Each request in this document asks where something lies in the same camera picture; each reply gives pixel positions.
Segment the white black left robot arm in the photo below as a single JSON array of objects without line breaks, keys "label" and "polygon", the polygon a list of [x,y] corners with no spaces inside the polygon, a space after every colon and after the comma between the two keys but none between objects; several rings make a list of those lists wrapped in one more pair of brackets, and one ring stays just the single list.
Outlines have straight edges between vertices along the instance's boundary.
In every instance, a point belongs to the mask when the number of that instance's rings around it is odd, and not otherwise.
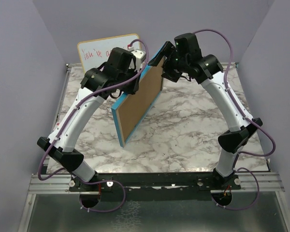
[{"label": "white black left robot arm", "polygon": [[81,87],[68,112],[47,137],[40,137],[37,145],[65,170],[79,177],[85,190],[97,185],[96,171],[75,149],[80,133],[94,112],[117,90],[134,94],[139,87],[140,75],[146,66],[147,52],[115,47],[106,62],[86,71]]}]

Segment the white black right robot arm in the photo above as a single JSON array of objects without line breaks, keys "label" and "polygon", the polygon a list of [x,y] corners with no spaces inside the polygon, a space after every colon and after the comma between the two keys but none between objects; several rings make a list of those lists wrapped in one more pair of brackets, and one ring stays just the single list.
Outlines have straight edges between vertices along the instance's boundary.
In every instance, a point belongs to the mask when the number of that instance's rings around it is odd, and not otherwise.
[{"label": "white black right robot arm", "polygon": [[194,33],[176,36],[174,43],[167,41],[148,64],[155,67],[161,60],[163,78],[177,82],[183,73],[188,74],[209,93],[226,120],[228,130],[218,137],[221,153],[212,177],[213,185],[223,189],[234,175],[238,153],[263,122],[250,113],[241,114],[245,107],[226,86],[225,70],[215,56],[202,55]]}]

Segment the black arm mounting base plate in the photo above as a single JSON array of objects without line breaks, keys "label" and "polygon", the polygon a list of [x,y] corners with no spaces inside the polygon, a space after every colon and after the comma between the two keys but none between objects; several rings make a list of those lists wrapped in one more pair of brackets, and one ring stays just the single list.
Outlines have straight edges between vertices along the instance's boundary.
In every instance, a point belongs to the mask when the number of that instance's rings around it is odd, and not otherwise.
[{"label": "black arm mounting base plate", "polygon": [[211,193],[240,190],[237,175],[220,181],[211,172],[181,173],[100,173],[90,183],[74,179],[70,192],[90,198],[102,197],[104,201],[209,201]]}]

